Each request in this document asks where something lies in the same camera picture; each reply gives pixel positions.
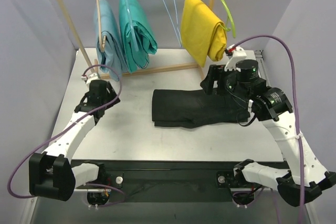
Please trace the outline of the wooden hanger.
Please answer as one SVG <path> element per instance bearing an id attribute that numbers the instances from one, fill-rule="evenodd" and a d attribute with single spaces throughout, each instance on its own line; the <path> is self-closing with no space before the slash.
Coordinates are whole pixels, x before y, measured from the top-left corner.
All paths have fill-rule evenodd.
<path id="1" fill-rule="evenodd" d="M 97 8 L 97 20 L 98 20 L 98 32 L 99 32 L 99 49 L 101 52 L 106 51 L 107 45 L 107 36 L 103 33 L 102 30 L 102 18 L 101 18 L 101 8 L 100 8 L 100 0 L 96 0 L 96 8 Z"/>

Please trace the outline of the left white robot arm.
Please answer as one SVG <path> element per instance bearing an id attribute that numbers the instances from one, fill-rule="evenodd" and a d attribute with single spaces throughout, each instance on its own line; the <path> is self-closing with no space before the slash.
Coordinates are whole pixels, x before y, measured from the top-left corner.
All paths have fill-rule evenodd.
<path id="1" fill-rule="evenodd" d="M 90 183 L 100 188 L 107 182 L 103 164 L 86 161 L 73 167 L 71 160 L 105 111 L 120 99 L 111 83 L 97 73 L 82 78 L 88 91 L 75 107 L 66 128 L 43 152 L 33 153 L 29 158 L 29 192 L 33 196 L 67 201 L 80 186 Z"/>

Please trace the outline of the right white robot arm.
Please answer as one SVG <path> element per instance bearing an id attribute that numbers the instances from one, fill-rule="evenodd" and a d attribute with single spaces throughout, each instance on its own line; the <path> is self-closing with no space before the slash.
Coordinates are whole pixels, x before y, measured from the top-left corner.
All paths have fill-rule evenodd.
<path id="1" fill-rule="evenodd" d="M 287 169 L 262 165 L 246 159 L 233 169 L 238 186 L 258 184 L 276 190 L 293 207 L 306 204 L 335 185 L 335 173 L 316 158 L 305 137 L 296 130 L 296 112 L 285 93 L 267 85 L 259 75 L 256 60 L 247 59 L 242 48 L 235 49 L 225 65 L 210 65 L 201 87 L 206 94 L 228 95 L 253 119 L 269 131 L 277 143 Z"/>

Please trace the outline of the black denim trousers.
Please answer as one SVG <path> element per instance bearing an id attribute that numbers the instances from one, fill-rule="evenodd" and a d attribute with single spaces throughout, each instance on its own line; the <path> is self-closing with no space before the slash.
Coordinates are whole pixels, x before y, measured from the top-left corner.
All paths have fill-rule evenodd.
<path id="1" fill-rule="evenodd" d="M 249 117 L 247 108 L 230 95 L 163 89 L 155 89 L 152 95 L 152 121 L 157 127 L 194 129 L 218 123 L 243 123 Z"/>

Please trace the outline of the light blue trousers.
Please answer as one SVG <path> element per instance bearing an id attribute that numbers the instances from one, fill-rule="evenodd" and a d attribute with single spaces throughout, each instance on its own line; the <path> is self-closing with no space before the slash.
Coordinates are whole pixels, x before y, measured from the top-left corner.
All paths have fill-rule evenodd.
<path id="1" fill-rule="evenodd" d="M 106 0 L 99 0 L 100 19 L 94 13 L 93 23 L 96 29 L 96 51 L 100 70 L 108 73 L 114 81 L 119 81 L 124 72 L 128 72 L 128 67 L 124 55 L 123 44 L 119 28 L 110 4 Z"/>

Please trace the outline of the teal trousers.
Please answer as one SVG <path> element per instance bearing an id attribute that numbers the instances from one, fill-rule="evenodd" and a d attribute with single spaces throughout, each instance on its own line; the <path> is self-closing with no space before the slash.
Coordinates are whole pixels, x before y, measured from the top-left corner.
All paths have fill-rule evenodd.
<path id="1" fill-rule="evenodd" d="M 138 0 L 129 0 L 133 26 L 139 51 L 134 50 L 125 0 L 119 0 L 119 26 L 128 72 L 144 69 L 149 64 L 149 54 L 157 52 L 157 42 L 147 16 Z"/>

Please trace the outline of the aluminium frame rail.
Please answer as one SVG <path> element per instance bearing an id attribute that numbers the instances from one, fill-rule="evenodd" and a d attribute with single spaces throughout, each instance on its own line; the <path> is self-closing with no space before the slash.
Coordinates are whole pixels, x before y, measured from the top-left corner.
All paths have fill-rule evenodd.
<path id="1" fill-rule="evenodd" d="M 267 73 L 267 69 L 266 69 L 265 60 L 264 60 L 264 57 L 263 57 L 262 50 L 256 50 L 254 52 L 254 54 L 255 54 L 256 60 L 259 63 L 260 76 L 262 78 L 266 79 L 267 83 L 270 84 L 269 75 Z M 316 223 L 316 224 L 320 223 L 320 221 L 318 219 L 318 216 L 317 216 L 317 212 L 316 212 L 314 203 L 306 204 L 305 208 L 306 208 L 306 212 L 307 212 L 306 215 L 308 216 L 309 222 L 310 223 Z"/>

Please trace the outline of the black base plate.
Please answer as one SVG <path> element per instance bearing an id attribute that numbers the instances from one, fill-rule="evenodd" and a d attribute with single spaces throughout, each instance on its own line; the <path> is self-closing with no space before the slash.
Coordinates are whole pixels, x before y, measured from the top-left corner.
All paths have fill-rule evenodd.
<path id="1" fill-rule="evenodd" d="M 257 184 L 234 181 L 234 162 L 117 161 L 104 165 L 107 182 L 126 194 L 127 202 L 226 202 L 235 191 L 252 193 Z"/>

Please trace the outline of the wooden clothes rack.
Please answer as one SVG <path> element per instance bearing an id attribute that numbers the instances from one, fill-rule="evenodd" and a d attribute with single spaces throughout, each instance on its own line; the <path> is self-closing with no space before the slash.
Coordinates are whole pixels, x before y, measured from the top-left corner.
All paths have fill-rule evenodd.
<path id="1" fill-rule="evenodd" d="M 96 32 L 93 24 L 96 0 L 62 1 L 62 4 L 56 4 L 56 8 L 59 11 L 67 11 L 76 29 L 76 34 L 79 36 L 90 60 L 96 59 L 97 54 L 94 51 Z M 174 7 L 172 0 L 165 1 L 170 13 L 173 15 Z M 145 70 L 139 70 L 135 74 L 141 77 L 149 76 L 150 78 L 191 76 L 199 81 L 200 73 L 197 66 L 193 63 L 193 59 L 189 54 L 179 47 L 162 0 L 138 0 L 138 2 L 144 9 L 154 32 L 158 43 L 158 51 L 155 55 L 150 56 L 149 66 Z M 176 4 L 181 24 L 184 0 L 176 0 Z"/>

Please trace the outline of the teal plastic hanger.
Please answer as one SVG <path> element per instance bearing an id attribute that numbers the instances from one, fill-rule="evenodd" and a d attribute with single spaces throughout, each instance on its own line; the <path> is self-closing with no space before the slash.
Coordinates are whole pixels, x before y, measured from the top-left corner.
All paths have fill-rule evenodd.
<path id="1" fill-rule="evenodd" d="M 134 50 L 136 52 L 138 52 L 139 47 L 138 47 L 138 42 L 137 42 L 137 38 L 136 38 L 136 35 L 135 35 L 134 26 L 133 26 L 133 20 L 132 20 L 132 14 L 131 14 L 131 8 L 130 8 L 129 0 L 125 0 L 125 5 L 126 5 L 126 8 L 127 8 L 127 15 L 128 15 L 128 20 L 129 20 L 129 25 L 130 25 L 130 30 L 131 30 L 132 41 L 133 41 L 133 44 L 134 44 Z"/>

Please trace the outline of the yellow trousers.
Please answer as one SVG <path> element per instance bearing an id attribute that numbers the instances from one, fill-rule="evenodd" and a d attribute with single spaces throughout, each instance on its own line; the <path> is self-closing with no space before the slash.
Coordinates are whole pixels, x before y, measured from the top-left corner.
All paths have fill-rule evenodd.
<path id="1" fill-rule="evenodd" d="M 202 0 L 185 0 L 181 20 L 182 46 L 200 67 L 207 58 L 222 60 L 227 47 L 224 23 Z"/>

